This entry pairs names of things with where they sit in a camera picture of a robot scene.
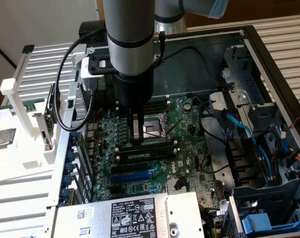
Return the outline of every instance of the barcode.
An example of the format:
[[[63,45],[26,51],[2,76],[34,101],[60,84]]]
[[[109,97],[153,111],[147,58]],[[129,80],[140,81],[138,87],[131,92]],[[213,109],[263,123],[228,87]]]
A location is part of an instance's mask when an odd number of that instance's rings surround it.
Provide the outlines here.
[[[77,212],[77,219],[82,219],[85,217],[85,210],[81,210]]]

